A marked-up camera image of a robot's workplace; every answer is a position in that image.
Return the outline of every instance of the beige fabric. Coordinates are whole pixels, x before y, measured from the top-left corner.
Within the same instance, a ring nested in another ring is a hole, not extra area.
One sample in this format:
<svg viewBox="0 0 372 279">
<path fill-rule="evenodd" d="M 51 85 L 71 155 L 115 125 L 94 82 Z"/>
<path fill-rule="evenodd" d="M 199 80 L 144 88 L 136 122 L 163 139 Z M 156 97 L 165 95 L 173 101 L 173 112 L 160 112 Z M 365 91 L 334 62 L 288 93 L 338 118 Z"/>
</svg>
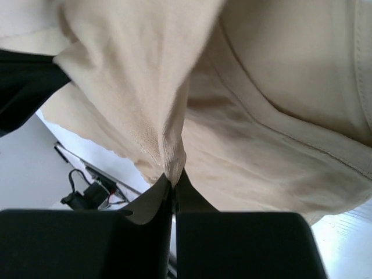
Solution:
<svg viewBox="0 0 372 279">
<path fill-rule="evenodd" d="M 150 182 L 165 172 L 175 184 L 186 153 L 193 185 L 220 210 L 314 223 L 369 199 L 370 2 L 61 2 L 72 44 L 56 63 L 80 90 L 56 93 L 46 119 Z M 0 46 L 19 48 L 9 40 Z"/>
</svg>

